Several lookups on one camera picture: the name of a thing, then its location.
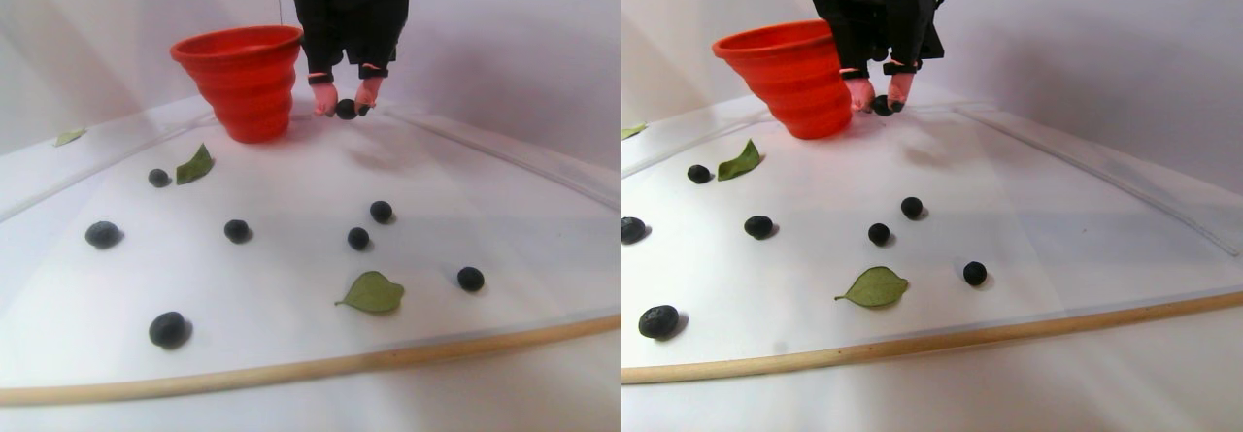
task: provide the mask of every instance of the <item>wooden dowel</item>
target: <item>wooden dowel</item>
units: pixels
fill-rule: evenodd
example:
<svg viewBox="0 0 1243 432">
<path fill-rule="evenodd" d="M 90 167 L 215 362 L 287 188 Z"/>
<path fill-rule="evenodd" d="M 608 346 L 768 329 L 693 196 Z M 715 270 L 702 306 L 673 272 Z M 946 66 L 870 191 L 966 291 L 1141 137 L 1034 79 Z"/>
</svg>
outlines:
<svg viewBox="0 0 1243 432">
<path fill-rule="evenodd" d="M 804 369 L 840 366 L 845 364 L 865 362 L 917 353 L 1108 329 L 1119 325 L 1137 324 L 1141 322 L 1166 319 L 1238 305 L 1243 305 L 1243 292 L 1100 314 L 1003 325 L 953 334 L 909 338 L 820 351 L 730 361 L 628 367 L 622 370 L 622 384 L 685 382 L 694 380 L 742 377 L 751 375 L 791 372 Z"/>
<path fill-rule="evenodd" d="M 513 334 L 235 371 L 56 387 L 0 389 L 0 406 L 63 405 L 205 394 L 479 356 L 622 328 L 622 314 Z"/>
</svg>

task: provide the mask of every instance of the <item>black sleeve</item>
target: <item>black sleeve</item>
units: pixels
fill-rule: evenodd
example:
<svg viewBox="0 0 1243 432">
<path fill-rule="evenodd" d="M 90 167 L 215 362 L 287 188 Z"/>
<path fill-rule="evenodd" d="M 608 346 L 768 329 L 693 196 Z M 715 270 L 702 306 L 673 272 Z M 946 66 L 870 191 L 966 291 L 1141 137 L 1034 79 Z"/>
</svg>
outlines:
<svg viewBox="0 0 1243 432">
<path fill-rule="evenodd" d="M 866 71 L 875 42 L 875 10 L 865 2 L 851 0 L 812 0 L 817 15 L 829 22 L 838 60 L 844 70 Z"/>
<path fill-rule="evenodd" d="M 326 74 L 311 77 L 312 84 L 332 82 L 332 67 L 339 62 L 341 50 L 328 19 L 328 0 L 293 0 L 293 7 L 302 24 L 302 51 L 306 51 L 308 71 Z"/>
<path fill-rule="evenodd" d="M 890 58 L 902 65 L 920 60 L 924 34 L 932 24 L 936 0 L 885 0 Z"/>
</svg>

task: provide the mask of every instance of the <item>white backdrop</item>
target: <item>white backdrop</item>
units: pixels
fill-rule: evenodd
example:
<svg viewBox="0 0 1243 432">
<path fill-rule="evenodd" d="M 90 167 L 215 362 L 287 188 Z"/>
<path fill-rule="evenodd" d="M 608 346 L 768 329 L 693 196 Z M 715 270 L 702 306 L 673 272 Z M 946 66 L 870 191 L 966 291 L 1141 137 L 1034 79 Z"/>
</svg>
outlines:
<svg viewBox="0 0 1243 432">
<path fill-rule="evenodd" d="M 623 0 L 628 122 L 748 94 L 711 42 L 810 0 Z M 991 101 L 1234 192 L 1243 178 L 1243 0 L 947 0 L 920 81 Z"/>
<path fill-rule="evenodd" d="M 0 0 L 0 154 L 196 96 L 168 50 L 277 0 Z"/>
<path fill-rule="evenodd" d="M 410 0 L 380 99 L 618 170 L 619 1 Z M 281 19 L 298 25 L 293 0 Z M 333 74 L 338 89 L 358 84 L 351 65 Z"/>
</svg>

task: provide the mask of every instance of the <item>black fabric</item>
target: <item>black fabric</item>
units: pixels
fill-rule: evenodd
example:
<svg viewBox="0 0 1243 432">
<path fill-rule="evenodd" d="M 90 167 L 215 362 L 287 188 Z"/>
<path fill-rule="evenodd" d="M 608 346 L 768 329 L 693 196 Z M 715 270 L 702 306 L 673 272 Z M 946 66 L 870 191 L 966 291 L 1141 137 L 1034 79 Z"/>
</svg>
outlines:
<svg viewBox="0 0 1243 432">
<path fill-rule="evenodd" d="M 319 73 L 319 76 L 307 78 L 308 84 L 323 84 L 324 82 L 333 81 L 336 81 L 336 78 L 332 77 L 332 73 Z"/>
<path fill-rule="evenodd" d="M 919 60 L 915 60 L 915 65 L 885 63 L 883 68 L 886 76 L 894 76 L 894 73 L 919 73 L 920 63 L 922 62 Z"/>
<path fill-rule="evenodd" d="M 868 67 L 864 67 L 861 70 L 853 70 L 849 72 L 842 72 L 842 78 L 870 78 L 870 77 L 871 76 L 870 73 L 868 73 Z"/>
<path fill-rule="evenodd" d="M 311 73 L 332 76 L 342 51 L 359 77 L 388 77 L 410 0 L 293 0 Z M 375 65 L 377 70 L 363 67 Z"/>
<path fill-rule="evenodd" d="M 945 50 L 932 25 L 936 0 L 812 0 L 817 15 L 833 29 L 844 70 L 865 68 L 890 51 L 905 65 L 942 58 Z"/>
</svg>

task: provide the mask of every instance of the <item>white table surface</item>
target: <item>white table surface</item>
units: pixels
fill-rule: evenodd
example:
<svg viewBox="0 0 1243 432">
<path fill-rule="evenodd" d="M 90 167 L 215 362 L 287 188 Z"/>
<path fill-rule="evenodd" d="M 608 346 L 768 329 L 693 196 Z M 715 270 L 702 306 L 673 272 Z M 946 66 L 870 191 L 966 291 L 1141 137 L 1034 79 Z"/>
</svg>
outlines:
<svg viewBox="0 0 1243 432">
<path fill-rule="evenodd" d="M 860 117 L 834 140 L 796 140 L 758 99 L 649 125 L 625 140 L 624 169 L 720 127 L 623 180 L 624 215 L 650 236 L 623 248 L 624 366 L 799 353 L 919 334 L 1040 320 L 1243 289 L 1243 264 L 1177 220 L 1039 149 L 955 113 L 953 96 L 912 99 L 891 118 Z M 941 104 L 950 108 L 921 108 Z M 977 109 L 988 113 L 988 109 Z M 1003 113 L 992 113 L 1006 118 Z M 1007 115 L 1033 135 L 1042 127 Z M 1237 238 L 1243 199 L 1084 140 L 1047 139 L 1127 171 L 1132 182 Z M 764 161 L 696 185 L 755 139 Z M 930 215 L 901 217 L 901 197 Z M 742 232 L 768 215 L 778 233 Z M 885 222 L 890 248 L 866 241 Z M 957 269 L 988 264 L 973 289 Z M 911 288 L 870 310 L 834 302 L 858 273 L 889 264 Z M 685 329 L 660 343 L 640 313 L 672 304 Z M 1196 431 L 1243 427 L 1243 309 L 1053 339 L 747 379 L 623 387 L 631 431 Z"/>
<path fill-rule="evenodd" d="M 0 386 L 155 379 L 475 338 L 615 313 L 617 211 L 520 169 L 370 113 L 310 120 L 300 93 L 288 135 L 241 145 L 211 125 L 201 99 L 91 127 L 61 148 L 0 156 L 16 210 L 40 191 L 98 170 L 0 222 Z M 157 143 L 193 120 L 204 123 Z M 496 135 L 490 138 L 497 146 Z M 205 143 L 216 165 L 184 186 L 153 189 Z M 531 149 L 511 140 L 510 148 Z M 566 169 L 573 170 L 574 165 Z M 368 216 L 390 201 L 395 223 Z M 226 220 L 255 231 L 236 246 Z M 126 233 L 97 251 L 97 220 Z M 346 232 L 368 228 L 359 253 Z M 464 264 L 487 277 L 467 294 Z M 333 302 L 364 271 L 405 287 L 374 317 Z M 190 340 L 147 340 L 155 315 L 181 312 Z M 410 370 L 178 398 L 0 408 L 0 431 L 617 430 L 620 335 Z"/>
</svg>

